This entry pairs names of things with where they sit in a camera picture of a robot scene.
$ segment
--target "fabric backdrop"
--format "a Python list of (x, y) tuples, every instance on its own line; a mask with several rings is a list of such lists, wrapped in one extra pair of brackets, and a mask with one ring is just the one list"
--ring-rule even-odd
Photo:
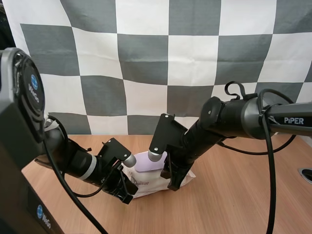
[(190, 127), (232, 80), (312, 100), (311, 0), (3, 3), (69, 134), (153, 134), (162, 113)]

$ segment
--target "wooden table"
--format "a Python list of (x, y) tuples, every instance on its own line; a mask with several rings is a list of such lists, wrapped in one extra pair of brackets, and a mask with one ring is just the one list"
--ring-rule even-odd
[[(71, 136), (82, 147), (115, 137), (133, 154), (146, 151), (151, 136)], [(276, 148), (289, 136), (273, 137)], [(265, 151), (265, 141), (236, 138), (227, 144), (239, 149)], [(312, 151), (302, 139), (275, 154), (277, 205), (275, 234), (312, 232), (312, 185), (297, 169), (312, 167)], [(177, 192), (161, 191), (134, 199), (129, 205), (99, 193), (82, 203), (110, 234), (264, 234), (269, 214), (267, 156), (248, 156), (219, 146), (202, 155), (192, 167), (197, 176)], [(98, 231), (71, 201), (52, 170), (30, 163), (23, 173), (65, 233)], [(71, 188), (88, 194), (96, 188), (66, 176)]]

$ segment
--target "white bag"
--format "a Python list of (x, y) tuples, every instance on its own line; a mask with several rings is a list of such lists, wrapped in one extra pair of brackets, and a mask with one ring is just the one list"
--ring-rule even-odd
[[(138, 191), (134, 195), (134, 198), (156, 193), (160, 190), (168, 189), (167, 186), (170, 182), (170, 179), (164, 179), (160, 177), (161, 171), (162, 169), (148, 172), (137, 172), (135, 170), (135, 167), (124, 167), (123, 172), (127, 175), (129, 180), (138, 187)], [(194, 173), (190, 170), (182, 181), (181, 187), (186, 185), (195, 177), (196, 176), (194, 175)]]

